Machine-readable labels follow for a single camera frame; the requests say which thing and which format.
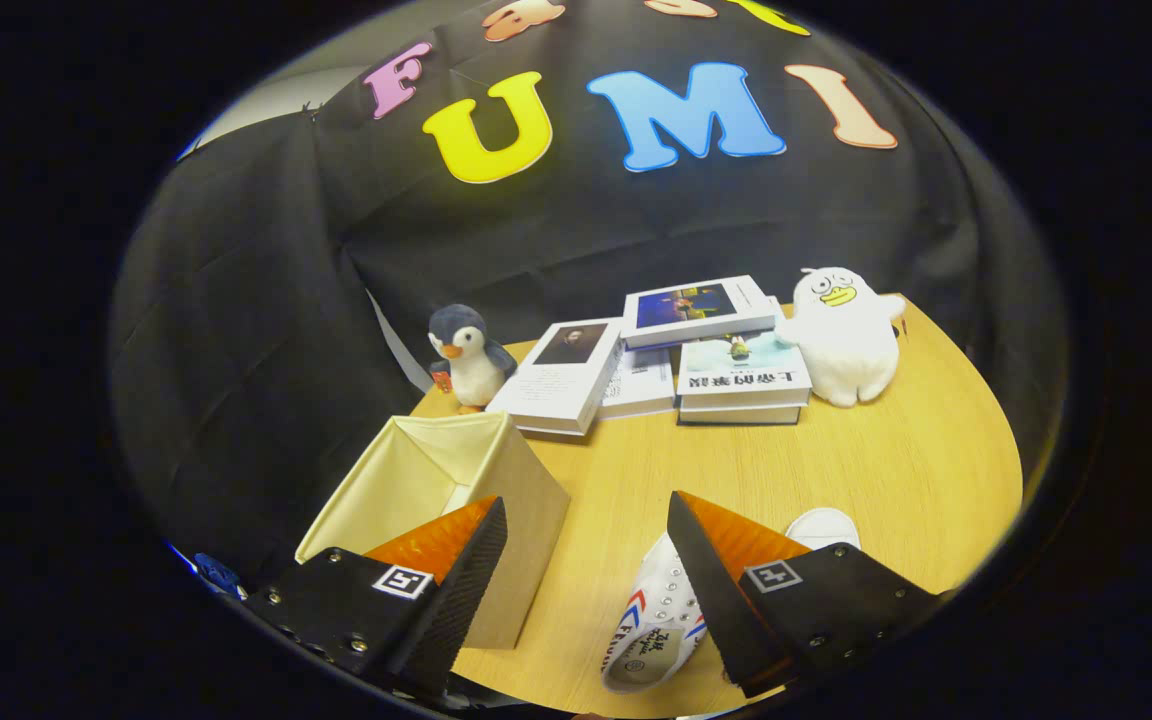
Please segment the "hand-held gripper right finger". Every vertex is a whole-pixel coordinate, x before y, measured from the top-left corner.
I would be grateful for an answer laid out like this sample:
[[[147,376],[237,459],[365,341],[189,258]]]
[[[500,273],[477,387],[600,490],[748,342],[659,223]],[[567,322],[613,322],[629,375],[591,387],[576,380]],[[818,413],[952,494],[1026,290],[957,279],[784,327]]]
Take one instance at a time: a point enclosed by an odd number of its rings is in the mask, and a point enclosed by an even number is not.
[[[667,530],[723,669],[749,698],[836,679],[942,602],[854,544],[809,548],[687,492],[669,497]]]

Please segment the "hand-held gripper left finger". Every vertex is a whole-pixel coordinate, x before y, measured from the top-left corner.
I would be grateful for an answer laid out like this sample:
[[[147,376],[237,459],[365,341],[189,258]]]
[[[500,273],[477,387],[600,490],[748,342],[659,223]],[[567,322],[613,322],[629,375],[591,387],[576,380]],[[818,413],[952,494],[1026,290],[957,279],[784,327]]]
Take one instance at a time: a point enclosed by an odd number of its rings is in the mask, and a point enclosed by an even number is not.
[[[247,606],[343,673],[440,700],[507,539],[503,498],[485,497],[364,553],[325,548]]]

